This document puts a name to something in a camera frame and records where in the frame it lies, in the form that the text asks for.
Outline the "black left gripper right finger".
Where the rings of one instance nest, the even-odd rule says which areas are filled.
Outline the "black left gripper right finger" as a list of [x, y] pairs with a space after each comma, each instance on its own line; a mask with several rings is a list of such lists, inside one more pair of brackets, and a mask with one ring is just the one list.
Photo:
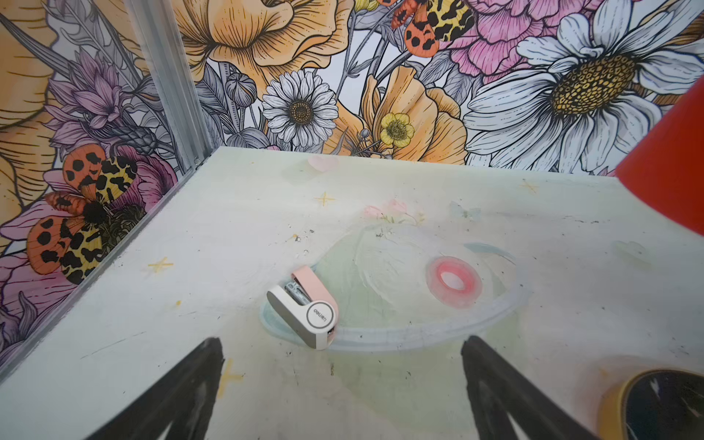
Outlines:
[[481, 337], [463, 344], [467, 396], [481, 439], [515, 439], [518, 425], [530, 439], [594, 439]]

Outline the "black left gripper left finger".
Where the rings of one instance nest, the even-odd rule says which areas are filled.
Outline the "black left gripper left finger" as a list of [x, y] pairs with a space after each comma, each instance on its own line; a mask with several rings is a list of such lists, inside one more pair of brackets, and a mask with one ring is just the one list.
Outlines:
[[222, 343], [205, 339], [91, 439], [204, 439], [222, 368]]

